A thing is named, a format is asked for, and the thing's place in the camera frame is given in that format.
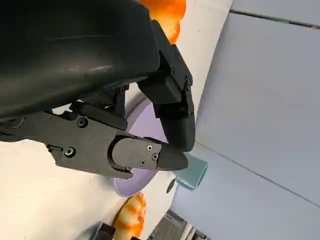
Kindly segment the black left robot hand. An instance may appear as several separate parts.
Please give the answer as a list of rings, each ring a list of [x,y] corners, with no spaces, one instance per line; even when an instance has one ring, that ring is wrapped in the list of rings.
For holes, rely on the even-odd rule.
[[[166,142],[127,132],[132,83]],[[187,168],[192,84],[177,46],[137,1],[0,3],[0,139],[43,143],[59,167],[120,179]]]

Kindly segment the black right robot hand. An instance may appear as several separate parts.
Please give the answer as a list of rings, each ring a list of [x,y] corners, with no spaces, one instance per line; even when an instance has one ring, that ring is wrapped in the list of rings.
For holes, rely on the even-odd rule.
[[[116,229],[112,225],[103,223],[96,233],[95,240],[113,240]]]

